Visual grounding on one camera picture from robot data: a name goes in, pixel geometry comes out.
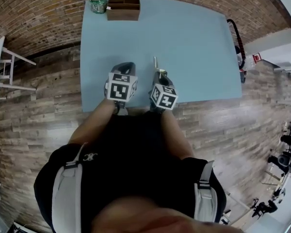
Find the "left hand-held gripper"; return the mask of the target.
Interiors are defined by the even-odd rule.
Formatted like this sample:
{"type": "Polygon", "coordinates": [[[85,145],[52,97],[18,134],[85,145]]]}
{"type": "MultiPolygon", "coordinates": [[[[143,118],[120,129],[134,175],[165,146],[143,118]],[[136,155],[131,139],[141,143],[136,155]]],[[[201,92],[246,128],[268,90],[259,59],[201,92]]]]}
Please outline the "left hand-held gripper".
{"type": "Polygon", "coordinates": [[[108,74],[104,86],[104,96],[114,102],[117,115],[127,115],[126,103],[134,96],[138,77],[133,62],[115,65],[108,74]]]}

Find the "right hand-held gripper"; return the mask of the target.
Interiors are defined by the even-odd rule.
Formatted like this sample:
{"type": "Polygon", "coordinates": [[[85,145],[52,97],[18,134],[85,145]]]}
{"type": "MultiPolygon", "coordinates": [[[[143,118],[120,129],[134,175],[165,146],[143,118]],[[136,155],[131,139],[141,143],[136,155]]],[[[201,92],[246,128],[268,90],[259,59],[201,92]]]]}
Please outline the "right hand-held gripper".
{"type": "Polygon", "coordinates": [[[154,72],[149,99],[151,112],[161,114],[165,110],[173,110],[178,100],[178,94],[173,82],[167,77],[166,72],[154,72]]]}

